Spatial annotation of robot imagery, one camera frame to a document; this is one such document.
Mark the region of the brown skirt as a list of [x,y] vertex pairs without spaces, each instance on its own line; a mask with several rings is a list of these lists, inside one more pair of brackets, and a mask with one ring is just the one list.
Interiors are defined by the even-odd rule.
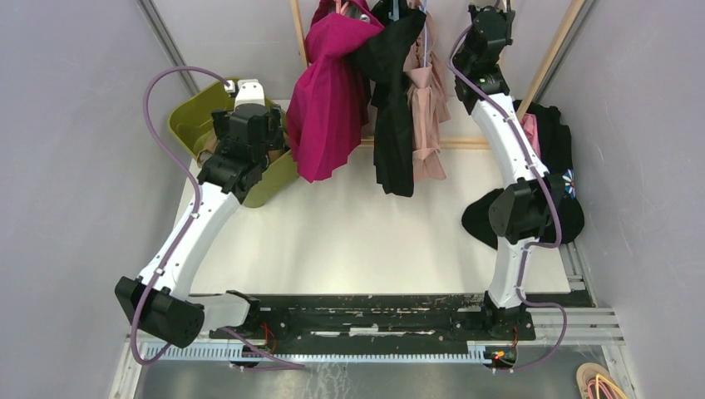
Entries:
[[[284,144],[282,149],[269,151],[269,160],[271,162],[275,162],[278,158],[281,158],[285,152],[290,150],[288,133],[286,131],[283,133],[283,140]],[[210,135],[210,137],[206,140],[204,148],[198,153],[196,158],[196,163],[199,167],[201,167],[215,153],[218,142],[219,141],[214,134]]]

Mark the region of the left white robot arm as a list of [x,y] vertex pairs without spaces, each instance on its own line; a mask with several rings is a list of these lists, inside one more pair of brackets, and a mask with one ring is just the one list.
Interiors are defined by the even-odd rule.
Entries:
[[212,119],[218,145],[201,167],[190,207],[140,274],[115,287],[131,326],[178,348],[246,320],[253,298],[236,291],[192,295],[191,287],[214,239],[270,167],[270,151],[284,148],[277,105],[244,103],[213,111]]

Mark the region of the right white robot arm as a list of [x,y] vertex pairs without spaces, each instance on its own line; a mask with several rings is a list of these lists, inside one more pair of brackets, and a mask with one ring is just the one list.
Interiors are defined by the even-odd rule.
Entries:
[[500,54],[512,43],[514,12],[476,5],[468,12],[471,23],[456,39],[448,67],[457,98],[488,140],[504,185],[488,211],[498,248],[482,310],[490,324],[517,323],[531,305],[523,281],[532,253],[561,244],[564,185],[531,147],[500,70]]

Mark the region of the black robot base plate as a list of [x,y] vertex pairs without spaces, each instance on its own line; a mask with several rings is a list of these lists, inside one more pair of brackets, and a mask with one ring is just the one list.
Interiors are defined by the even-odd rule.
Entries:
[[496,321],[483,295],[256,295],[234,331],[276,355],[462,354],[536,338],[530,314]]

